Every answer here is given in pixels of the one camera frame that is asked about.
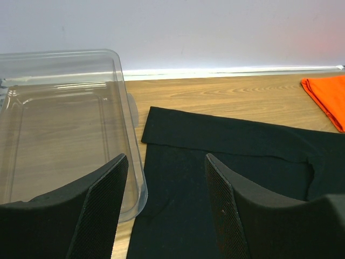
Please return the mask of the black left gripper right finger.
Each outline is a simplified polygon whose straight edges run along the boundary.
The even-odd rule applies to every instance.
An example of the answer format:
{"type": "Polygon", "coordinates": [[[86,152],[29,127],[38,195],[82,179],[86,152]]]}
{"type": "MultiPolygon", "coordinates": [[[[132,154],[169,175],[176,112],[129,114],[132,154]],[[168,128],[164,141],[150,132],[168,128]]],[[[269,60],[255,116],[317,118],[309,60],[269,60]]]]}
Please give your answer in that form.
{"type": "Polygon", "coordinates": [[[214,155],[205,173],[222,258],[344,258],[344,196],[301,201],[268,190],[214,155]]]}

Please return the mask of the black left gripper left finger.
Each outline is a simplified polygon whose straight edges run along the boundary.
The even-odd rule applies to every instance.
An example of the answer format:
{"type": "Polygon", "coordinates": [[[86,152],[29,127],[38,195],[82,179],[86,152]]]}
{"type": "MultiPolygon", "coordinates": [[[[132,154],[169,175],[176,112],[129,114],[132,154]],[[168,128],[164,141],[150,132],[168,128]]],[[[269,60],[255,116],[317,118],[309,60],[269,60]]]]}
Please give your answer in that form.
{"type": "Polygon", "coordinates": [[[110,258],[128,167],[120,154],[58,189],[1,205],[1,258],[110,258]]]}

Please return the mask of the black t-shirt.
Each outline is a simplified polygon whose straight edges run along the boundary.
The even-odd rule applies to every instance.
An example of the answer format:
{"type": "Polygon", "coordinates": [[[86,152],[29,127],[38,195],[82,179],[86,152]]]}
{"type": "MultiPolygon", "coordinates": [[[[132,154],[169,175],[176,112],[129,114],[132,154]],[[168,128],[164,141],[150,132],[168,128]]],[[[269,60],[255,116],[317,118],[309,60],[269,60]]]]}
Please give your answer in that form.
{"type": "Polygon", "coordinates": [[[344,196],[344,135],[151,107],[143,131],[148,200],[128,258],[222,258],[205,157],[280,195],[344,196]]]}

